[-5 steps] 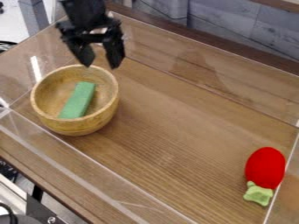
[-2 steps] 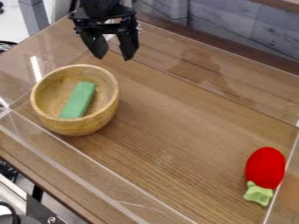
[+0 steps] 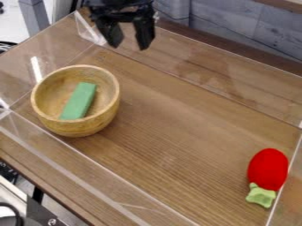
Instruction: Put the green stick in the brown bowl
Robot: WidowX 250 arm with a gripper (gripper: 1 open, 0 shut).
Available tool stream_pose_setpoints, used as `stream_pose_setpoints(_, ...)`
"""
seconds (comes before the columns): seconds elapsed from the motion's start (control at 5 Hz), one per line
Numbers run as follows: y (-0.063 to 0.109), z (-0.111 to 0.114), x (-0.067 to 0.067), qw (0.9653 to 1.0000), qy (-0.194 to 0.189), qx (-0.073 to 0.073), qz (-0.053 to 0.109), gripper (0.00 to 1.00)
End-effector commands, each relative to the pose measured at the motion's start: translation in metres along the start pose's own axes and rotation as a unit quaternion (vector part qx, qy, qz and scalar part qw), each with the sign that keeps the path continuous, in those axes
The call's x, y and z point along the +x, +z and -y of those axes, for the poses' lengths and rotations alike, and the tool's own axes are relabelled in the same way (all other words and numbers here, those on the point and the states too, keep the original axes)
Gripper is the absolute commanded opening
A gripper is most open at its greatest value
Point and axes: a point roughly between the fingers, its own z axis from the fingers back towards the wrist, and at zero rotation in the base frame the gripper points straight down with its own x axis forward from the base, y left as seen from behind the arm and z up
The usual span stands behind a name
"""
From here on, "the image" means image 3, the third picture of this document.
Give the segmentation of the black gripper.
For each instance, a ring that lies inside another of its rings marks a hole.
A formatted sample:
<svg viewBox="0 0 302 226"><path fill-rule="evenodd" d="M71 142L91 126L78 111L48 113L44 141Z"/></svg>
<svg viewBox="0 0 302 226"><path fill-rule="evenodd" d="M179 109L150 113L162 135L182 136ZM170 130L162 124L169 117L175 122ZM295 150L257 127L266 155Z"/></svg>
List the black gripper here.
<svg viewBox="0 0 302 226"><path fill-rule="evenodd" d="M119 22L132 22L138 47L148 49L157 37L154 0L84 0L84 7L111 47L124 40Z"/></svg>

